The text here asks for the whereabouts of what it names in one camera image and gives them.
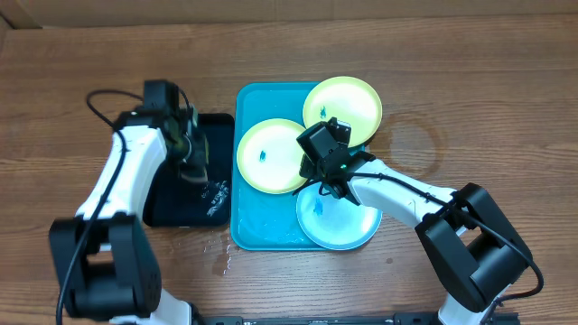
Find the wood grain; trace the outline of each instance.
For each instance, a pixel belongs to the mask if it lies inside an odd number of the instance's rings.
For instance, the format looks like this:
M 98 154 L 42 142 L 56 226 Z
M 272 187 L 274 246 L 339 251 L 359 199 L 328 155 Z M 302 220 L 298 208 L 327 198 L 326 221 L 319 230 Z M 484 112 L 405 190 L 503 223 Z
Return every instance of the wood grain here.
M 140 92 L 144 79 L 167 78 L 200 111 L 234 113 L 250 82 L 338 75 L 366 80 L 382 98 L 373 153 L 424 181 L 485 186 L 527 241 L 545 289 L 502 310 L 525 324 L 574 324 L 575 15 L 9 31 L 0 53 L 0 322 L 53 322 L 48 229 L 88 196 L 110 146 L 84 106 L 90 90 Z M 108 116 L 133 104 L 96 102 Z M 205 315 L 379 315 L 435 311 L 444 299 L 414 231 L 390 217 L 346 253 L 248 252 L 226 227 L 146 232 L 164 286 Z M 511 291 L 535 281 L 526 272 Z

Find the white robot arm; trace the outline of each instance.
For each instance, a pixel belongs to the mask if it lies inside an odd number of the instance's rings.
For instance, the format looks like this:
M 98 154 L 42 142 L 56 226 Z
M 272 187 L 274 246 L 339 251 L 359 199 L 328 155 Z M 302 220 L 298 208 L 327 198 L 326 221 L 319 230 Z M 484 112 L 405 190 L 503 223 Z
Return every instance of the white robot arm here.
M 309 181 L 296 192 L 320 182 L 334 198 L 380 209 L 413 228 L 449 293 L 438 312 L 440 323 L 477 325 L 497 304 L 542 289 L 544 279 L 530 250 L 482 187 L 439 188 L 396 172 L 369 153 L 351 155 L 350 131 L 334 117 L 297 138 L 304 151 L 300 174 Z M 464 245 L 459 236 L 475 227 L 481 235 Z M 500 297 L 529 266 L 538 277 L 535 290 Z
M 90 96 L 87 103 L 93 108 Z M 186 181 L 206 180 L 206 139 L 196 129 L 196 114 L 179 109 L 176 85 L 146 81 L 142 100 L 143 105 L 122 113 L 114 123 L 116 132 L 105 168 L 76 217 L 52 224 L 49 239 L 62 301 L 73 318 L 115 324 L 202 325 L 193 305 L 162 289 L 160 269 L 141 221 L 161 164 L 174 168 Z M 75 254 L 78 247 L 83 247 L 82 252 Z M 112 263 L 87 262 L 87 255 L 108 250 Z

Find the plastic tray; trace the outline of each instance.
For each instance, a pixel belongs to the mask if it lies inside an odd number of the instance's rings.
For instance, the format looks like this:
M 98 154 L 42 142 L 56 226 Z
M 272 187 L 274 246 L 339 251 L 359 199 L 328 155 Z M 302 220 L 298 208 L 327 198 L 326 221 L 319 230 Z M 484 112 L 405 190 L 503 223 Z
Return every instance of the plastic tray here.
M 231 193 L 231 236 L 246 250 L 324 250 L 313 243 L 297 221 L 297 197 L 266 194 L 251 187 L 237 167 L 237 147 L 251 126 L 270 118 L 303 125 L 303 103 L 319 82 L 253 83 L 237 96 L 235 152 Z

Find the light green plate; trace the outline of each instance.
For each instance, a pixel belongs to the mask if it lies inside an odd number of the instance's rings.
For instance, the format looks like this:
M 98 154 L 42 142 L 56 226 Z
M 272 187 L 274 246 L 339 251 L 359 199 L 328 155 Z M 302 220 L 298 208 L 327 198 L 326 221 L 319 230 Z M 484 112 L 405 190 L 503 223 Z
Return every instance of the light green plate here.
M 337 117 L 351 125 L 350 147 L 364 144 L 381 123 L 381 99 L 367 82 L 353 77 L 335 77 L 317 85 L 305 99 L 303 121 L 309 128 Z
M 270 194 L 296 190 L 306 181 L 299 176 L 303 149 L 296 139 L 305 128 L 294 121 L 272 118 L 253 125 L 237 149 L 241 176 L 254 188 Z

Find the black cable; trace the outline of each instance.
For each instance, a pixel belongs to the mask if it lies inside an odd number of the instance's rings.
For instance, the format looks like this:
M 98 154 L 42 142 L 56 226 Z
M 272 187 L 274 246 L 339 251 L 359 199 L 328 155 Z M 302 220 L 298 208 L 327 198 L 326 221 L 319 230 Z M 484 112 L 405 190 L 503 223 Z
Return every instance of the black cable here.
M 120 132 L 120 130 L 116 130 L 114 124 L 106 116 L 103 116 L 100 112 L 98 112 L 94 108 L 92 103 L 90 102 L 90 100 L 94 96 L 104 95 L 104 94 L 124 95 L 124 96 L 129 96 L 131 98 L 139 99 L 141 101 L 143 100 L 143 98 L 138 96 L 138 95 L 135 95 L 135 94 L 132 94 L 129 92 L 125 92 L 122 90 L 116 90 L 116 89 L 95 90 L 95 91 L 90 92 L 87 95 L 87 99 L 86 99 L 87 106 L 90 108 L 90 110 L 96 116 L 98 116 L 101 120 L 103 120 L 107 125 L 112 127 L 113 131 L 115 133 L 117 133 L 118 137 L 120 138 L 120 142 L 122 143 L 122 151 L 120 153 L 120 159 L 118 160 L 117 167 L 115 168 L 115 171 L 113 172 L 112 177 L 110 178 L 110 181 L 108 181 L 108 185 L 106 186 L 105 190 L 102 192 L 102 195 L 100 196 L 100 201 L 98 202 L 98 205 L 95 207 L 94 212 L 92 213 L 92 216 L 89 219 L 89 222 L 85 226 L 84 231 L 82 232 L 82 235 L 80 236 L 79 242 L 76 245 L 76 248 L 74 250 L 74 254 L 72 255 L 72 259 L 70 260 L 69 269 L 66 272 L 66 275 L 64 276 L 64 281 L 62 283 L 61 292 L 60 292 L 59 297 L 58 297 L 58 304 L 56 305 L 56 324 L 57 325 L 62 324 L 62 309 L 64 307 L 64 297 L 66 296 L 66 292 L 68 291 L 68 288 L 70 285 L 70 276 L 72 274 L 72 270 L 74 269 L 74 266 L 77 263 L 77 260 L 79 259 L 80 254 L 84 253 L 84 250 L 85 250 L 86 245 L 87 245 L 90 229 L 92 228 L 92 225 L 94 225 L 95 221 L 97 220 L 98 214 L 100 214 L 100 211 L 102 210 L 104 205 L 107 203 L 108 195 L 110 194 L 110 191 L 112 191 L 112 187 L 114 186 L 115 181 L 118 178 L 118 174 L 120 173 L 120 170 L 122 169 L 123 163 L 125 162 L 126 151 L 127 151 L 125 137 Z
M 189 99 L 187 98 L 187 95 L 184 93 L 184 90 L 182 90 L 180 87 L 177 87 L 179 89 L 179 92 L 182 95 L 182 98 L 184 98 L 184 102 L 187 105 L 187 110 L 191 110 L 191 105 L 189 105 Z
M 476 226 L 480 227 L 480 229 L 482 229 L 485 232 L 489 233 L 490 235 L 494 236 L 503 245 L 508 246 L 510 249 L 512 249 L 514 252 L 516 252 L 516 254 L 518 254 L 520 257 L 522 257 L 526 261 L 526 263 L 532 268 L 532 270 L 536 274 L 536 278 L 538 281 L 536 288 L 529 290 L 527 292 L 508 294 L 508 295 L 505 295 L 503 297 L 497 298 L 489 306 L 489 310 L 486 313 L 485 317 L 481 320 L 480 324 L 485 324 L 493 316 L 493 313 L 496 310 L 496 307 L 501 306 L 503 302 L 508 301 L 508 300 L 531 297 L 533 295 L 540 293 L 542 291 L 542 289 L 544 288 L 544 275 L 542 274 L 542 272 L 540 271 L 540 268 L 536 265 L 534 260 L 532 260 L 532 258 L 526 256 L 526 254 L 522 253 L 522 251 L 520 251 L 516 247 L 516 245 L 514 245 L 512 242 L 510 242 L 509 240 L 504 238 L 502 235 L 500 235 L 499 233 L 497 233 L 496 231 L 494 231 L 490 227 L 486 226 L 483 222 L 481 222 L 481 221 L 477 220 L 476 218 L 474 218 L 473 216 L 471 216 L 469 213 L 466 213 L 462 209 L 457 209 L 454 206 L 450 205 L 449 203 L 444 202 L 440 199 L 437 199 L 432 194 L 425 192 L 423 190 L 419 190 L 415 186 L 408 184 L 405 181 L 401 181 L 398 178 L 384 175 L 382 173 L 375 174 L 375 173 L 361 173 L 361 172 L 355 173 L 355 172 L 352 172 L 352 173 L 345 174 L 345 177 L 346 177 L 347 181 L 350 181 L 353 177 L 369 177 L 369 178 L 376 178 L 376 179 L 385 180 L 385 181 L 392 181 L 396 184 L 399 184 L 399 185 L 409 189 L 410 191 L 416 193 L 417 195 L 424 197 L 426 200 L 430 200 L 431 202 L 437 203 L 440 206 L 448 209 L 452 213 L 460 215 L 461 217 L 468 219 L 470 222 L 472 222 Z

